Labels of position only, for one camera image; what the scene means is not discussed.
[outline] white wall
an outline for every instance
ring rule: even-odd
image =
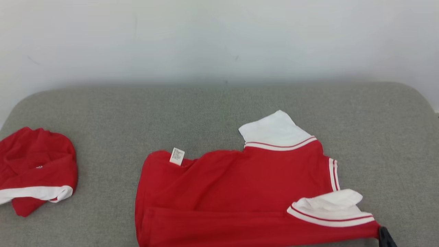
[[[85,82],[399,81],[439,110],[436,0],[2,0],[0,125]]]

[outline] white stripe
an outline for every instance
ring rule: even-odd
[[[34,186],[13,189],[0,189],[0,204],[17,197],[33,197],[40,200],[56,203],[70,197],[73,194],[72,187],[68,185],[56,186]]]
[[[340,188],[340,185],[338,184],[338,174],[337,174],[337,167],[338,167],[338,165],[337,165],[337,161],[335,161],[335,182],[337,183],[337,188],[338,188],[338,190],[341,190],[341,188]]]
[[[301,214],[309,215],[314,218],[319,218],[325,221],[350,220],[353,218],[369,217],[369,216],[373,217],[371,213],[362,212],[357,206],[347,207],[333,211],[319,210],[319,209],[314,209],[312,207],[297,207],[297,203],[293,203],[290,207],[292,209],[295,209],[295,211],[300,212]]]
[[[334,172],[333,172],[334,166],[332,165],[332,162],[334,162],[334,160],[329,158],[329,176],[331,177],[332,191],[337,191],[337,189],[335,188]]]
[[[273,151],[290,151],[294,149],[298,149],[300,147],[305,146],[306,144],[316,141],[317,138],[313,137],[306,142],[300,143],[299,145],[293,146],[293,147],[274,147],[266,144],[260,144],[260,143],[246,143],[244,147],[255,147],[260,149],[267,149],[267,150],[273,150]]]
[[[295,210],[293,210],[291,207],[287,209],[287,212],[291,214],[292,216],[299,218],[301,220],[304,220],[306,222],[310,222],[317,225],[324,225],[324,226],[330,226],[330,227],[349,227],[354,225],[362,225],[369,222],[374,221],[374,217],[370,216],[367,218],[361,218],[361,219],[355,219],[355,220],[348,220],[348,221],[326,221],[326,220],[320,220],[313,217],[306,216],[304,214],[301,214]]]

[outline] gray cushion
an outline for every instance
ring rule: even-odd
[[[1,246],[137,246],[134,199],[146,156],[177,147],[195,158],[243,148],[238,128],[281,109],[338,160],[342,188],[400,247],[439,243],[439,121],[401,84],[95,87],[38,93],[12,111],[0,139],[24,126],[71,139],[76,193],[29,217],[0,206]],[[326,246],[377,246],[352,240]]]

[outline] red shirt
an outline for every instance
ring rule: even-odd
[[[12,201],[17,215],[72,196],[77,180],[76,153],[67,137],[25,127],[0,141],[0,204]]]
[[[337,161],[282,111],[239,128],[243,151],[145,160],[137,241],[146,246],[291,246],[377,237],[379,224],[340,189]]]

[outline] red stripe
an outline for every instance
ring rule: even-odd
[[[277,148],[292,148],[292,147],[295,147],[295,146],[297,146],[297,145],[300,145],[300,144],[302,144],[302,143],[304,143],[304,142],[306,142],[306,141],[308,141],[308,140],[310,140],[310,139],[312,139],[312,138],[315,138],[315,136],[311,136],[310,138],[308,138],[308,139],[306,139],[306,140],[304,140],[304,141],[302,141],[302,142],[300,142],[300,143],[298,143],[298,144],[296,144],[296,145],[293,145],[293,146],[276,146],[276,145],[271,145],[271,144],[262,143],[262,142],[247,142],[246,144],[248,144],[248,143],[255,143],[255,144],[263,144],[263,145],[272,146],[272,147],[277,147]]]
[[[338,190],[338,187],[337,187],[337,174],[335,173],[335,160],[332,160],[332,172],[334,173],[335,190]]]
[[[303,215],[305,215],[305,216],[308,216],[308,217],[311,217],[311,218],[314,218],[314,219],[318,219],[318,220],[322,220],[322,221],[343,222],[343,221],[352,221],[352,220],[359,220],[359,219],[364,219],[364,218],[373,217],[372,215],[369,215],[369,216],[357,217],[357,218],[352,218],[352,219],[344,219],[344,220],[328,220],[328,219],[322,219],[322,218],[314,217],[314,216],[309,215],[309,214],[304,214],[304,213],[300,212],[299,210],[293,208],[293,206],[291,206],[291,208],[292,208],[294,211],[298,212],[299,214],[303,214]]]

